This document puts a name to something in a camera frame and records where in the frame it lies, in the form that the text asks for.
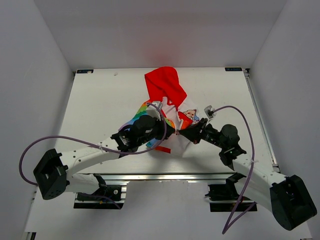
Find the white red cartoon jacket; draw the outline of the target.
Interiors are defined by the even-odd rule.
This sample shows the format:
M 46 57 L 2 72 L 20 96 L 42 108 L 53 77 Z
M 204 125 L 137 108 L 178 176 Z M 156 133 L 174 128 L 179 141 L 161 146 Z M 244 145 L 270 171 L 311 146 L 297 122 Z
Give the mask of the white red cartoon jacket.
M 149 100 L 145 101 L 135 116 L 124 125 L 132 125 L 140 116 L 147 114 L 147 103 L 161 102 L 161 112 L 169 126 L 175 131 L 184 130 L 195 125 L 202 118 L 198 107 L 187 95 L 179 82 L 178 72 L 171 66 L 159 67 L 144 75 Z M 155 148 L 175 156 L 182 156 L 191 142 L 176 133 Z

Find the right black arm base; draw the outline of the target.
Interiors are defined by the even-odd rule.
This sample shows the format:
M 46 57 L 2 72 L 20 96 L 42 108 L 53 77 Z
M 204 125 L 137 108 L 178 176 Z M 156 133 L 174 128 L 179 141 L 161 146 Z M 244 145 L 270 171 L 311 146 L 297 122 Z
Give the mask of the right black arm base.
M 239 197 L 235 183 L 243 178 L 246 179 L 241 173 L 234 173 L 225 180 L 225 183 L 208 185 L 205 197 L 209 199 L 210 212 L 230 213 L 233 210 Z

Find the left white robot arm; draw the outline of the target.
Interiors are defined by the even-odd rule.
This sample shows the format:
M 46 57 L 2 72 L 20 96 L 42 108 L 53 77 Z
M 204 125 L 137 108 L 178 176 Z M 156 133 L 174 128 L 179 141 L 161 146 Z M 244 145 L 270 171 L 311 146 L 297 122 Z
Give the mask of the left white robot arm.
M 97 173 L 81 171 L 128 154 L 136 154 L 138 148 L 151 140 L 168 139 L 175 132 L 169 123 L 142 115 L 133 124 L 122 127 L 98 145 L 58 153 L 56 149 L 45 152 L 33 174 L 44 200 L 51 200 L 64 192 L 90 194 L 99 200 L 105 196 L 106 187 Z

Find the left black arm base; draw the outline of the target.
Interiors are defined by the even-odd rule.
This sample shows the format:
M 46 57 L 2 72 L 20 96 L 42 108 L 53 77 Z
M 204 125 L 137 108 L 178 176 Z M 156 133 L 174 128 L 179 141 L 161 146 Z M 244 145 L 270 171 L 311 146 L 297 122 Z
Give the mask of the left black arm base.
M 121 210 L 124 205 L 122 202 L 122 186 L 119 184 L 106 184 L 99 174 L 94 174 L 93 176 L 97 179 L 99 188 L 92 194 L 77 193 L 73 208 Z

